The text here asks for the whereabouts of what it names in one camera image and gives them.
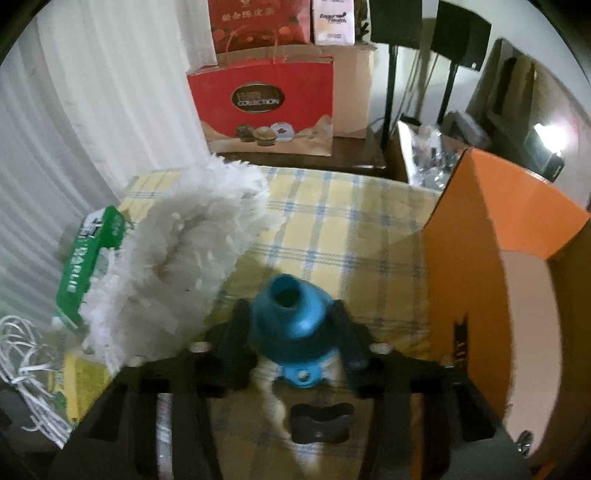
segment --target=white mop head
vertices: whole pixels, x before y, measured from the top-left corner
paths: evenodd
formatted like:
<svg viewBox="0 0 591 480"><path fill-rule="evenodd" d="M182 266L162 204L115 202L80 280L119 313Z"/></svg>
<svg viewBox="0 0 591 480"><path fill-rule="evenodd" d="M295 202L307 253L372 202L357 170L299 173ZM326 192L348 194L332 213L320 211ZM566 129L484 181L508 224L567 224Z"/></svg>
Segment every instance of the white mop head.
<svg viewBox="0 0 591 480"><path fill-rule="evenodd" d="M258 167L192 167L130 232L91 281L80 315L85 347L114 374L131 356L175 355L203 321L238 258L268 226L267 181Z"/></svg>

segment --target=metal stand leg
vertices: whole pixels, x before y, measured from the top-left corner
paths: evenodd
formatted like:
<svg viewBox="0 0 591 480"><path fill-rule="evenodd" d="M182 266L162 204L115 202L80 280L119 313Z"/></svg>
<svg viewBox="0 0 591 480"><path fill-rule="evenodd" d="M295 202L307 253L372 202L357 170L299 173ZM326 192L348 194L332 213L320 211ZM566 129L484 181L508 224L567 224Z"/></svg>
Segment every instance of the metal stand leg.
<svg viewBox="0 0 591 480"><path fill-rule="evenodd" d="M382 141L380 146L385 152L390 138L390 123L392 122L392 103L394 101L394 83L396 82L396 61L398 60L398 46L390 45L390 61L388 64L388 90L386 91L386 111L384 126L382 127Z"/></svg>
<svg viewBox="0 0 591 480"><path fill-rule="evenodd" d="M449 104L449 97L452 96L452 89L453 83L456 81L456 73L457 68L459 65L455 62L452 62L449 66L449 75L447 76L447 83L445 85L445 93L443 93L443 101L441 102L441 109L439 110L439 115L437 116L437 123L441 125L443 122L443 117L445 117L445 113L447 112L447 106Z"/></svg>

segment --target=cardboard lid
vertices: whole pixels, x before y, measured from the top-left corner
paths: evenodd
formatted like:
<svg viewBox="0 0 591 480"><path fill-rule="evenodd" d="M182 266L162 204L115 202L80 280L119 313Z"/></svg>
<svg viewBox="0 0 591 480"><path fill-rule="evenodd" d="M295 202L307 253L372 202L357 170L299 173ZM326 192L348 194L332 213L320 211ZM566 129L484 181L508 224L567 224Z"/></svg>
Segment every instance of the cardboard lid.
<svg viewBox="0 0 591 480"><path fill-rule="evenodd" d="M431 357L460 359L514 439L534 433L533 462L559 459L591 414L589 214L471 149L423 240Z"/></svg>

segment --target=checkered tablecloth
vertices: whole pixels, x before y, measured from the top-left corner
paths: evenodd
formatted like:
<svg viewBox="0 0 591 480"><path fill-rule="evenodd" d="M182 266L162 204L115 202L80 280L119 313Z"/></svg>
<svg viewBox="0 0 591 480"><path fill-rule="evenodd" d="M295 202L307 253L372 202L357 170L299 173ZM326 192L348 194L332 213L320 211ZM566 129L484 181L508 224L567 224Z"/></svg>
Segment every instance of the checkered tablecloth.
<svg viewBox="0 0 591 480"><path fill-rule="evenodd" d="M379 341L425 358L427 287L418 233L438 194L359 175L261 168L269 182L269 209L286 221L262 232L238 261L208 322L227 320L236 299L252 299L275 275L290 273L344 300L354 320L368 325ZM120 210L140 221L180 174L167 170L142 176ZM226 480L357 478L372 405L348 392L337 359L327 362L324 373L328 380L319 388L296 390L278 378L276 365L261 359L246 391L211 401ZM347 442L291 442L287 426L293 404L341 401L355 407Z"/></svg>

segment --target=black mount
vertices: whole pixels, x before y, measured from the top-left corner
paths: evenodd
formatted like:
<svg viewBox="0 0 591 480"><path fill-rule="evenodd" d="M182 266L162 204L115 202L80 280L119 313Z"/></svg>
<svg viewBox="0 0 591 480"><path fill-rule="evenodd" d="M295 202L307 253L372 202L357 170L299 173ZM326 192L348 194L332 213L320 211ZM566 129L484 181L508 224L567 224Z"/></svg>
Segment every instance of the black mount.
<svg viewBox="0 0 591 480"><path fill-rule="evenodd" d="M373 353L367 327L352 323L342 302L328 318L339 339L347 382L374 399L359 480L410 480L410 398L424 396L423 479L531 479L523 456L465 370ZM50 471L51 480L157 479L158 393L173 393L172 449L176 480L221 480L207 398L246 388L256 355L248 348L250 306L238 301L230 322L208 333L205 353L124 367L95 402ZM353 419L349 404L292 408L294 441L341 442Z"/></svg>

